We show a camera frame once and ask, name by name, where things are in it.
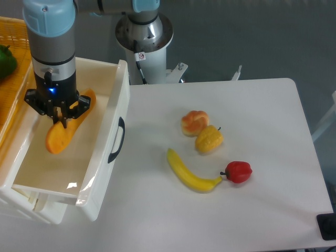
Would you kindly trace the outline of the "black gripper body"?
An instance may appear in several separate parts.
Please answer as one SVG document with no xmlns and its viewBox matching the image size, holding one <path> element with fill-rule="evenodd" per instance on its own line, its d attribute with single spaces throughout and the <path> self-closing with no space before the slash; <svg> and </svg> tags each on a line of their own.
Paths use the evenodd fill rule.
<svg viewBox="0 0 336 252">
<path fill-rule="evenodd" d="M 49 71 L 42 77 L 35 73 L 34 77 L 36 88 L 27 89 L 24 100 L 40 115 L 52 118 L 53 107 L 57 107 L 60 121 L 60 106 L 65 103 L 67 119 L 76 119 L 90 108 L 91 99 L 77 90 L 76 73 L 63 80 L 56 80 Z"/>
</svg>

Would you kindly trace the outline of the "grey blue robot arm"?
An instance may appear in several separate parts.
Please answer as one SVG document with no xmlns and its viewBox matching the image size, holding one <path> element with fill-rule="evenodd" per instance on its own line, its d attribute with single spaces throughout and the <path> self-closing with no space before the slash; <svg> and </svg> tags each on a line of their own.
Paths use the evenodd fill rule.
<svg viewBox="0 0 336 252">
<path fill-rule="evenodd" d="M 91 108 L 92 100 L 76 86 L 75 21 L 78 13 L 138 14 L 146 22 L 156 14 L 159 1 L 24 1 L 36 88 L 26 102 L 40 115 L 67 128 Z"/>
</svg>

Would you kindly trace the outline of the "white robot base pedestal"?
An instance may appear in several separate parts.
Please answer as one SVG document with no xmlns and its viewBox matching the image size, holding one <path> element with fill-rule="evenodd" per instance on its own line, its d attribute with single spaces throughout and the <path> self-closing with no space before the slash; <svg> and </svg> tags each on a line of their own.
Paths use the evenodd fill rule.
<svg viewBox="0 0 336 252">
<path fill-rule="evenodd" d="M 116 26 L 116 39 L 124 49 L 131 85 L 178 83 L 188 68 L 179 62 L 166 68 L 167 47 L 174 35 L 170 20 L 158 11 L 127 14 Z"/>
</svg>

